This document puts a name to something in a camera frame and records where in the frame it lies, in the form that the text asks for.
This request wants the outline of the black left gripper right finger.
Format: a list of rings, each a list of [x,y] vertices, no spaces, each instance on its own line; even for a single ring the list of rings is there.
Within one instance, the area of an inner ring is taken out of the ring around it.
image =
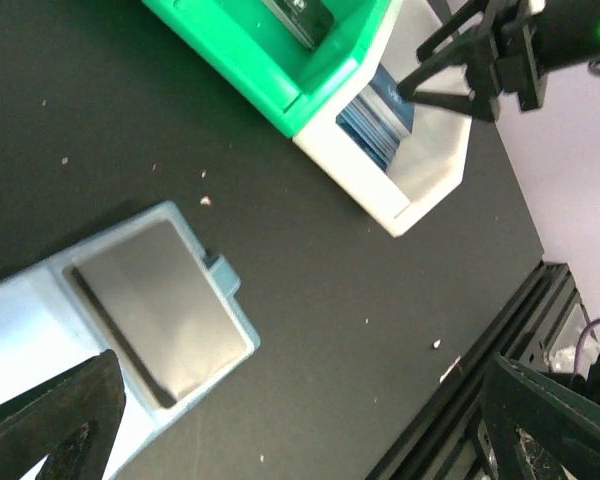
[[[600,479],[600,355],[587,378],[496,355],[481,407],[499,479]]]

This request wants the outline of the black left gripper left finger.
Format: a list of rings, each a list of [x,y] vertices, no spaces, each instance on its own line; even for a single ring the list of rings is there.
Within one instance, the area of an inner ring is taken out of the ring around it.
[[[125,406],[111,349],[0,404],[0,479],[101,479]]]

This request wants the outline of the red white april card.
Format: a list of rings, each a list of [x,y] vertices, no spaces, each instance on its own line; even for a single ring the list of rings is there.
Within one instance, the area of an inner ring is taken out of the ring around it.
[[[174,225],[154,222],[64,271],[141,386],[172,408],[251,350]]]

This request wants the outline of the blue leather card holder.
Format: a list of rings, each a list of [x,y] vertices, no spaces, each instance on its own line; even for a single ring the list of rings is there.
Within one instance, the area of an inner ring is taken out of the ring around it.
[[[171,202],[56,253],[0,281],[0,404],[114,351],[127,401],[112,479],[259,348],[239,286]]]

